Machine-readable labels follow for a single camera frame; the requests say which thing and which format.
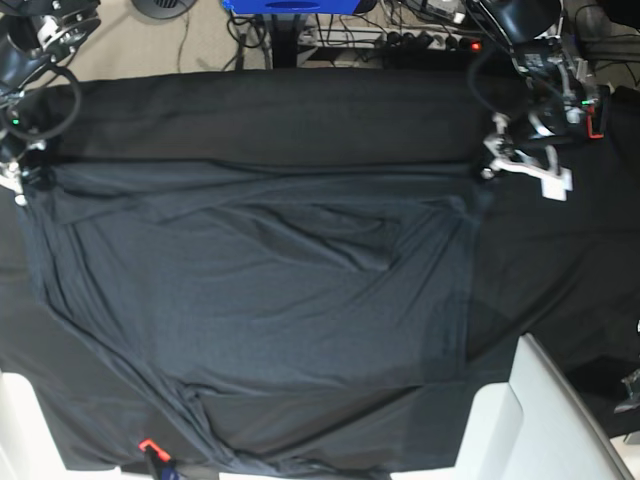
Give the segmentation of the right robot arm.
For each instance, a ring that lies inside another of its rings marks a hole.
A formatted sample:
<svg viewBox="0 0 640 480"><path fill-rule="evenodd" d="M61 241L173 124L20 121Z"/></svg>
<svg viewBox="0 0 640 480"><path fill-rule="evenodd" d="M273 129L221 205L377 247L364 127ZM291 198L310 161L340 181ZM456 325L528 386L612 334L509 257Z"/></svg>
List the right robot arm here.
<svg viewBox="0 0 640 480"><path fill-rule="evenodd" d="M1 186L14 193L19 206L27 204L26 153L45 150L48 141L60 136L79 115L83 94L69 65L101 24L100 5L99 1L1 3ZM22 119L19 106L49 86L28 88L47 73L67 80L73 105L64 120L43 130Z"/></svg>

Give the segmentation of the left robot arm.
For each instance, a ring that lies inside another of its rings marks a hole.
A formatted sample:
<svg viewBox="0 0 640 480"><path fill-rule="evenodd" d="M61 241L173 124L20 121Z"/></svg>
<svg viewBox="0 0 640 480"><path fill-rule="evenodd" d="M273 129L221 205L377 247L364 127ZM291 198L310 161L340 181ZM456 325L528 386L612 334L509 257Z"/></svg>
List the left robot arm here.
<svg viewBox="0 0 640 480"><path fill-rule="evenodd" d="M561 1L467 1L466 12L490 40L467 70L476 99L490 109L494 132L484 139L488 160L479 174L502 173L536 179L544 198L564 201L573 189L562 166L563 145L604 137L610 102L590 63L564 29ZM478 77L495 51L505 53L526 85L526 109L510 113L481 93Z"/></svg>

